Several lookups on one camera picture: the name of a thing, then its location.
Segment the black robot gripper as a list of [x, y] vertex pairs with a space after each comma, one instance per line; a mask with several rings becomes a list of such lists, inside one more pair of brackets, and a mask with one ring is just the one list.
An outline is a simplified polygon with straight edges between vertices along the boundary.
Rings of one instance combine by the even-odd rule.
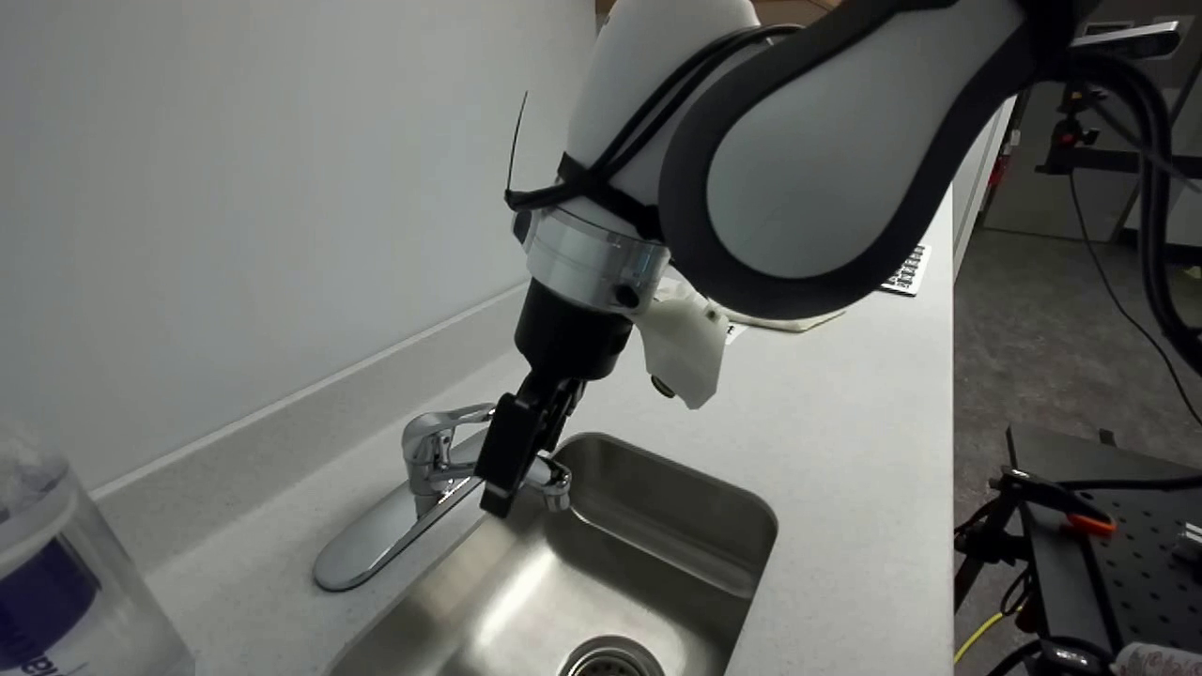
[[532, 281], [523, 302], [516, 347], [532, 369], [518, 392], [494, 402], [473, 472], [485, 485], [480, 506], [508, 517], [541, 450], [561, 442], [586, 383], [616, 369], [631, 319], [562, 302]]

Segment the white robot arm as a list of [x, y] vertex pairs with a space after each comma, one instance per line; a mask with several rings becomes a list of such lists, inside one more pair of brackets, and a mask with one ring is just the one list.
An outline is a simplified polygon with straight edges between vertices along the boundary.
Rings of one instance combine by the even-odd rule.
[[841, 0], [766, 28], [751, 0], [612, 0], [556, 180], [502, 195], [529, 268], [516, 329], [529, 374], [475, 455], [480, 506], [512, 511], [666, 272], [757, 319], [862, 302], [925, 241], [993, 114], [1040, 80], [1135, 114], [1149, 311], [1199, 364], [1163, 274], [1167, 104], [1080, 29], [1095, 3]]

